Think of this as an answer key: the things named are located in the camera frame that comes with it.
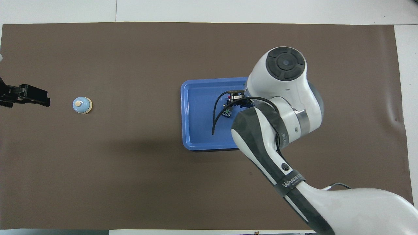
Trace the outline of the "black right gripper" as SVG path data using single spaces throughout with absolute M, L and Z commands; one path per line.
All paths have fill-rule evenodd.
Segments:
M 228 99 L 234 100 L 233 106 L 242 106 L 242 100 L 241 98 L 245 98 L 245 90 L 229 90 L 228 91 Z

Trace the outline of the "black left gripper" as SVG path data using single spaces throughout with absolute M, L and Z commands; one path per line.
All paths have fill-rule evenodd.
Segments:
M 33 100 L 37 104 L 49 107 L 50 98 L 48 92 L 34 86 L 21 84 L 20 86 L 9 86 L 0 78 L 0 105 L 12 108 L 14 103 L 30 102 Z

